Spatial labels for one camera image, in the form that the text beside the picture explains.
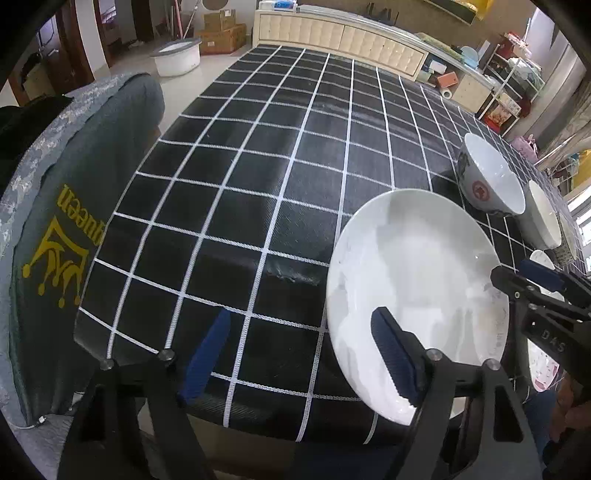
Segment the pink bag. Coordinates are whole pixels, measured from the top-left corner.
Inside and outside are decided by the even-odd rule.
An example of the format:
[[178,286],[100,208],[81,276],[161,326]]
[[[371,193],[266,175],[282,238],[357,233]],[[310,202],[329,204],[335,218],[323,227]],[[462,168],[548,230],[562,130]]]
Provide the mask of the pink bag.
[[530,135],[527,140],[523,137],[515,137],[511,141],[511,146],[532,164],[538,161],[538,147],[533,135]]

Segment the toilet paper roll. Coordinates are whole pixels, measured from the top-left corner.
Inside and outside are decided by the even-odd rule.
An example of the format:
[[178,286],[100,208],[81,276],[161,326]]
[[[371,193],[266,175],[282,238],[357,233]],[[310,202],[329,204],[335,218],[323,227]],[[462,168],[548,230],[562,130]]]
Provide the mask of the toilet paper roll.
[[452,97],[452,91],[449,88],[440,88],[441,96],[447,100]]

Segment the person's hand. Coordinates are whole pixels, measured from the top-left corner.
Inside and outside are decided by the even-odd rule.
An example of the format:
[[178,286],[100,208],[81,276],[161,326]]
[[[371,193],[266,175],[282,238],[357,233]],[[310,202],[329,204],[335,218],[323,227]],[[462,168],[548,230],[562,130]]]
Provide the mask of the person's hand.
[[567,428],[580,430],[591,427],[591,401],[573,408],[573,396],[572,380],[566,374],[550,420],[550,438],[554,442],[560,440],[560,435]]

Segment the metal bolt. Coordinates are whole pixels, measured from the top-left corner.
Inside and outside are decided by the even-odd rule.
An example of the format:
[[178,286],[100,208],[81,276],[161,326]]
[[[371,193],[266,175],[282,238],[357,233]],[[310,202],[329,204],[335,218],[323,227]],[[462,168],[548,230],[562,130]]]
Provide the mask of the metal bolt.
[[111,368],[113,368],[115,366],[115,361],[113,361],[110,358],[107,358],[106,360],[102,360],[100,362],[100,369],[102,371],[107,371],[107,370],[111,370]]
[[494,371],[497,371],[501,368],[501,364],[498,362],[498,360],[495,360],[494,358],[489,358],[485,360],[484,363],[488,368]]
[[170,362],[175,357],[174,350],[166,348],[158,353],[158,360]]
[[443,353],[441,350],[437,350],[436,348],[430,348],[427,350],[427,356],[434,362],[438,362],[443,358]]

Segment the black checkered tablecloth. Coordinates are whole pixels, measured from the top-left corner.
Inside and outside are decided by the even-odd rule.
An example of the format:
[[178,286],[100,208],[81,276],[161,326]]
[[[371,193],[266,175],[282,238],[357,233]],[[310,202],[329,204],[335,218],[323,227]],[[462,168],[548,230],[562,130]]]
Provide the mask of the black checkered tablecloth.
[[[503,264],[529,256],[515,219],[488,216],[460,194],[451,159],[468,131],[570,218],[545,177],[436,92],[325,53],[252,50],[134,175],[92,264],[77,341],[120,364],[173,348],[182,367],[223,306],[231,333],[191,413],[291,440],[391,441],[401,428],[359,401],[332,351],[323,316],[330,256],[365,202],[405,187],[464,207]],[[516,377],[513,341],[504,365]]]

